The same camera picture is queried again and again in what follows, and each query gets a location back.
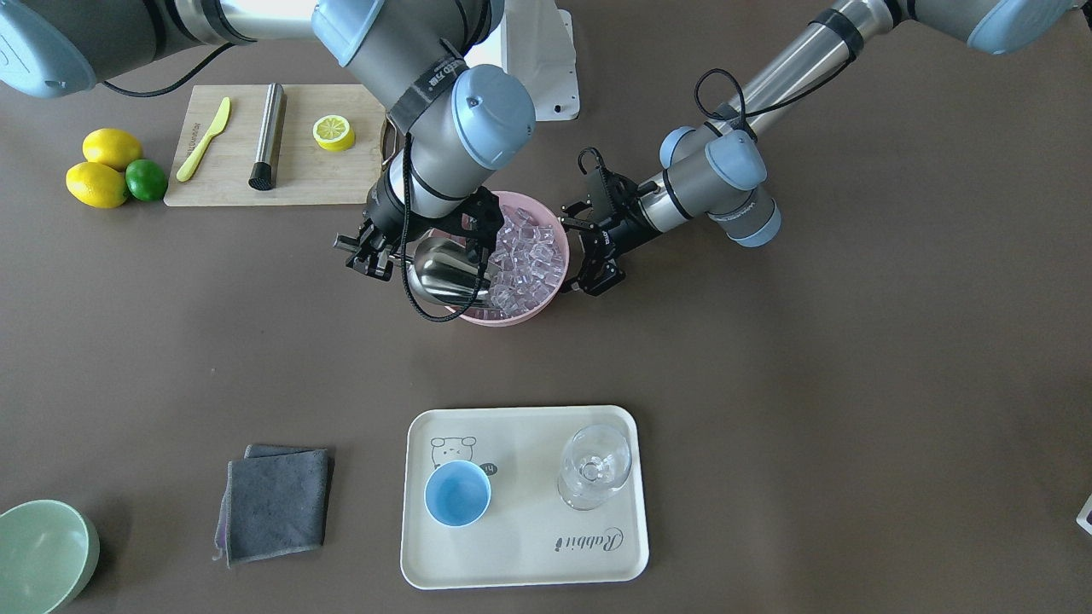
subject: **lime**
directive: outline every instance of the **lime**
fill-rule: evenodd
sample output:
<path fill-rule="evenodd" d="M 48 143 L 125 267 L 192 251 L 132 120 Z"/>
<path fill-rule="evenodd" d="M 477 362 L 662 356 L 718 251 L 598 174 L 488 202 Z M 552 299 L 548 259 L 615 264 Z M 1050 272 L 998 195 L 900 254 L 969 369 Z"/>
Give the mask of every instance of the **lime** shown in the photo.
<path fill-rule="evenodd" d="M 80 202 L 96 209 L 114 209 L 129 198 L 124 177 L 97 162 L 81 162 L 69 168 L 64 185 Z"/>
<path fill-rule="evenodd" d="M 83 157 L 115 170 L 124 170 L 129 163 L 143 155 L 136 137 L 117 128 L 99 128 L 83 140 Z"/>
<path fill-rule="evenodd" d="M 126 167 L 126 186 L 136 200 L 163 200 L 167 193 L 167 174 L 151 160 L 134 160 Z"/>
<path fill-rule="evenodd" d="M 340 115 L 320 117 L 311 129 L 311 135 L 320 147 L 330 152 L 343 152 L 356 142 L 353 127 Z"/>

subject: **cup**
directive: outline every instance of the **cup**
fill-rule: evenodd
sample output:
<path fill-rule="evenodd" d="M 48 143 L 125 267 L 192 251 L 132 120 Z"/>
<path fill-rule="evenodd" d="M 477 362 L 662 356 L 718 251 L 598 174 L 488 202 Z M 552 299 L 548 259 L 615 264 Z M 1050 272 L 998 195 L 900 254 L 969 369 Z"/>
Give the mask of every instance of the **cup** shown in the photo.
<path fill-rule="evenodd" d="M 572 509 L 595 509 L 626 485 L 630 464 L 629 439 L 617 428 L 585 426 L 565 445 L 557 492 Z"/>
<path fill-rule="evenodd" d="M 447 527 L 465 527 L 482 518 L 491 497 L 485 471 L 464 460 L 441 464 L 425 484 L 428 513 Z"/>

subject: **pink bowl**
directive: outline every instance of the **pink bowl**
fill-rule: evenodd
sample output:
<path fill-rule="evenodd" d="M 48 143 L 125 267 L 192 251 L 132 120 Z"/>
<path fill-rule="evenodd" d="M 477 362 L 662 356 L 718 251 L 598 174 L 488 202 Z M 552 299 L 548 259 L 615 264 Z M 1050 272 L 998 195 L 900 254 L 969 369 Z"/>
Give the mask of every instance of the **pink bowl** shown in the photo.
<path fill-rule="evenodd" d="M 535 224 L 543 226 L 549 224 L 554 227 L 555 247 L 557 247 L 557 252 L 565 260 L 565 270 L 569 269 L 569 241 L 566 239 L 565 226 L 557 221 L 557 215 L 554 214 L 545 204 L 538 202 L 537 200 L 517 192 L 494 192 L 500 199 L 500 209 L 505 213 L 506 217 L 511 217 L 515 215 L 517 209 L 522 209 L 531 214 L 534 219 Z M 460 318 L 472 322 L 475 324 L 480 324 L 483 327 L 510 327 L 512 324 L 518 324 L 524 320 L 531 319 L 535 314 L 542 311 L 554 297 L 557 296 L 558 291 L 561 286 L 554 288 L 550 295 L 538 304 L 537 307 L 527 311 L 526 314 L 521 314 L 519 316 L 513 316 L 511 318 L 496 318 L 488 319 L 482 316 L 486 315 L 484 309 L 470 309 L 466 314 L 460 316 Z"/>

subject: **yellow lemon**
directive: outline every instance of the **yellow lemon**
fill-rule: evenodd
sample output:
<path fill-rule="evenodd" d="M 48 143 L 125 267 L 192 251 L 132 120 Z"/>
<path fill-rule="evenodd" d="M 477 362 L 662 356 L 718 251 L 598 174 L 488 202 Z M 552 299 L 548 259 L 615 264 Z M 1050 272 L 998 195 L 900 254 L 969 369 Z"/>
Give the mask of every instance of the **yellow lemon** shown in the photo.
<path fill-rule="evenodd" d="M 343 152 L 356 142 L 353 127 L 340 115 L 320 117 L 311 129 L 311 135 L 314 137 L 314 142 L 328 152 Z"/>
<path fill-rule="evenodd" d="M 97 162 L 81 162 L 64 174 L 64 185 L 80 202 L 114 209 L 129 198 L 126 176 Z"/>
<path fill-rule="evenodd" d="M 115 170 L 124 170 L 129 163 L 144 155 L 136 137 L 117 128 L 99 128 L 83 140 L 83 157 Z"/>

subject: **folded towel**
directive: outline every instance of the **folded towel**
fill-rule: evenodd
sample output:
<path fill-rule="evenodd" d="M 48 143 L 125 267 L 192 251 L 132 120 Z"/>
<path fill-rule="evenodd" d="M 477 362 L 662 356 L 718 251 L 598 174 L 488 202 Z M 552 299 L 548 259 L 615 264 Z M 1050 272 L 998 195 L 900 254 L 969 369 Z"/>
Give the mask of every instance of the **folded towel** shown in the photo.
<path fill-rule="evenodd" d="M 323 449 L 281 446 L 247 446 L 228 462 L 214 536 L 227 566 L 321 546 L 331 468 Z"/>

